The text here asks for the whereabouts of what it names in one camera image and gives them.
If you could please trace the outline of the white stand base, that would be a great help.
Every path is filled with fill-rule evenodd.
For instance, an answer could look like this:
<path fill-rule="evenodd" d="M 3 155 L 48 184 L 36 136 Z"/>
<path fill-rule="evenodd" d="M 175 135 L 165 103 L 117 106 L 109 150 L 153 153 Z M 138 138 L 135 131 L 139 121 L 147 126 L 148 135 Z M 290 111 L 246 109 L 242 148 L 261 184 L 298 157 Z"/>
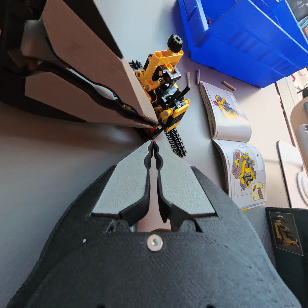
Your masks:
<path fill-rule="evenodd" d="M 299 150 L 286 143 L 276 143 L 279 163 L 291 208 L 308 209 L 308 178 Z"/>

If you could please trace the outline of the yellow black lego bulldozer model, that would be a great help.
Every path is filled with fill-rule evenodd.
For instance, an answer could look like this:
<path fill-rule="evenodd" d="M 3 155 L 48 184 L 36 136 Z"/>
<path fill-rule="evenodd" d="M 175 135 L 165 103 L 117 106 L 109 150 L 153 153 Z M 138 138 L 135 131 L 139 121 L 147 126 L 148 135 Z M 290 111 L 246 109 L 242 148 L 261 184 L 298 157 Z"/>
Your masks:
<path fill-rule="evenodd" d="M 182 158 L 187 151 L 176 127 L 190 106 L 190 100 L 184 98 L 190 86 L 181 91 L 176 84 L 181 78 L 176 65 L 184 54 L 182 39 L 172 34 L 167 46 L 166 50 L 149 54 L 144 66 L 139 61 L 129 62 L 158 120 L 157 125 L 139 129 L 138 134 L 144 139 L 154 140 L 164 131 L 171 149 Z"/>

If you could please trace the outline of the lego instruction booklet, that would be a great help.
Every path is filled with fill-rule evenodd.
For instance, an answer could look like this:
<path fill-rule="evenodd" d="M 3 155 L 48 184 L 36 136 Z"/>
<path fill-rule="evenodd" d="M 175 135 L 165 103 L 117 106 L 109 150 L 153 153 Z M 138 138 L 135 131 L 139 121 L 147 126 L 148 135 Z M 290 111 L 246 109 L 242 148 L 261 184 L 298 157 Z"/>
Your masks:
<path fill-rule="evenodd" d="M 265 205 L 265 165 L 260 151 L 248 143 L 252 136 L 248 118 L 231 92 L 202 81 L 199 87 L 229 197 L 241 210 Z"/>

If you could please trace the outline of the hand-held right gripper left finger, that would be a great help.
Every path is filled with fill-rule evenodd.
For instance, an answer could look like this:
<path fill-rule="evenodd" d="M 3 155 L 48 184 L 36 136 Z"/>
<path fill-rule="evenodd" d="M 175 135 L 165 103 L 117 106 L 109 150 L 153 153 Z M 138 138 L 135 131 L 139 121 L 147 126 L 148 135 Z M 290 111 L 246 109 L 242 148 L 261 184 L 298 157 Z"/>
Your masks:
<path fill-rule="evenodd" d="M 138 223 L 149 210 L 153 142 L 147 141 L 122 159 L 113 169 L 92 214 Z"/>

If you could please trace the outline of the blue plastic storage bin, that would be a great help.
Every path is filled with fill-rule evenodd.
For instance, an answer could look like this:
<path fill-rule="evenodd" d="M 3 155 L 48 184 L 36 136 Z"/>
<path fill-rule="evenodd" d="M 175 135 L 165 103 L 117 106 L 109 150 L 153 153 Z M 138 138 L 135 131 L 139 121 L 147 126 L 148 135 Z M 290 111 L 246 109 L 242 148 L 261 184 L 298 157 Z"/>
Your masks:
<path fill-rule="evenodd" d="M 179 0 L 191 60 L 259 88 L 307 67 L 287 1 Z"/>

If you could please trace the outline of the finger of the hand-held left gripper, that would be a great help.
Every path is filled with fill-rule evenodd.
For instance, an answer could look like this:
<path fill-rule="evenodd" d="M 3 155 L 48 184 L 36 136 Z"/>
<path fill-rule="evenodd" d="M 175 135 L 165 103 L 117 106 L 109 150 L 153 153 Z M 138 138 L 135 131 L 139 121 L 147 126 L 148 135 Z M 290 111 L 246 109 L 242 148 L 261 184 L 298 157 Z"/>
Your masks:
<path fill-rule="evenodd" d="M 44 61 L 39 71 L 25 79 L 25 96 L 89 123 L 113 124 L 134 128 L 157 125 L 153 118 L 138 113 L 113 91 L 95 85 L 66 68 Z"/>
<path fill-rule="evenodd" d="M 154 117 L 153 107 L 94 1 L 46 1 L 40 19 L 56 60 L 35 55 L 37 60 L 59 64 L 113 91 L 139 114 Z"/>

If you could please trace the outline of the black lego set box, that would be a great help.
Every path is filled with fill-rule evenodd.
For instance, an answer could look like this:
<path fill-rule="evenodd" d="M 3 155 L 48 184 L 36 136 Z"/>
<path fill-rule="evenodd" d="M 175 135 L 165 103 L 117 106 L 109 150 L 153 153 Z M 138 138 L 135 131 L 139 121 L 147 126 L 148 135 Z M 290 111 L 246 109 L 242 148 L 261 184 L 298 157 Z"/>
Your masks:
<path fill-rule="evenodd" d="M 308 210 L 266 207 L 277 272 L 308 307 Z"/>

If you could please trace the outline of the white sheet holder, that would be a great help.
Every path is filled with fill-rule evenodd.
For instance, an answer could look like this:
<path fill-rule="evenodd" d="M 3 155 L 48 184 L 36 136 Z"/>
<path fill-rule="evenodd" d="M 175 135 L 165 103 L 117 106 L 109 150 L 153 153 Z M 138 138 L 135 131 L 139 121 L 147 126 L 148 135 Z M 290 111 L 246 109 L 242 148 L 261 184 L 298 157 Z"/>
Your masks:
<path fill-rule="evenodd" d="M 302 155 L 308 159 L 308 124 L 302 124 L 298 127 L 298 143 Z"/>

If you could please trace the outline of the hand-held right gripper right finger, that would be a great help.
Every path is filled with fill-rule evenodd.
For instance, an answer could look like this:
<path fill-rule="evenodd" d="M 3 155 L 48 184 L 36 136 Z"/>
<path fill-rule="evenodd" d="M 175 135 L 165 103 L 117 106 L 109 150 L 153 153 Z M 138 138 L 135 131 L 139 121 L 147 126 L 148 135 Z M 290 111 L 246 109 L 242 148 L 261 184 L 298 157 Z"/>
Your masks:
<path fill-rule="evenodd" d="M 182 223 L 184 220 L 215 215 L 206 193 L 192 167 L 160 142 L 153 143 L 156 159 L 157 195 L 163 222 Z"/>

